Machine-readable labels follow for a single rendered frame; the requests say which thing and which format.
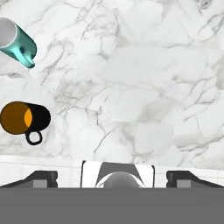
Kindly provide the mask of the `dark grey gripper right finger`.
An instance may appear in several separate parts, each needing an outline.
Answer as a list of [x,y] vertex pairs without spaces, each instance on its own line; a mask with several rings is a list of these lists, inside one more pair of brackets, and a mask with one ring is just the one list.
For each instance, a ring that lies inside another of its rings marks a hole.
[[168,171],[166,178],[167,188],[222,188],[222,185],[200,179],[190,171]]

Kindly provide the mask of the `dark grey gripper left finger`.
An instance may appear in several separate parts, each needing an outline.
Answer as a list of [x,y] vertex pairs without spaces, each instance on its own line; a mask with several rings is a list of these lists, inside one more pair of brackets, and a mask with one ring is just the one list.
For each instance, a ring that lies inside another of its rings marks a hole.
[[57,171],[34,171],[27,178],[1,185],[1,188],[57,188]]

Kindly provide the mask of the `black mug with orange inside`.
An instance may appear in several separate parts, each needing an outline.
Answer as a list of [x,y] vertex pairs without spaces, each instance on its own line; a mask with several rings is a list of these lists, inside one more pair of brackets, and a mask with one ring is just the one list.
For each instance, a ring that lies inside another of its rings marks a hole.
[[2,128],[12,135],[25,134],[30,145],[42,143],[41,131],[48,127],[50,121],[51,114],[46,107],[23,101],[12,101],[0,112]]

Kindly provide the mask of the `teal mug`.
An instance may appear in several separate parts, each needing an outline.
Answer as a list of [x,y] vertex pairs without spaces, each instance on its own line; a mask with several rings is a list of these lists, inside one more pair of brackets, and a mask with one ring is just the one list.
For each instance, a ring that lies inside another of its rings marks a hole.
[[0,17],[0,51],[27,68],[35,67],[37,53],[34,40],[14,21]]

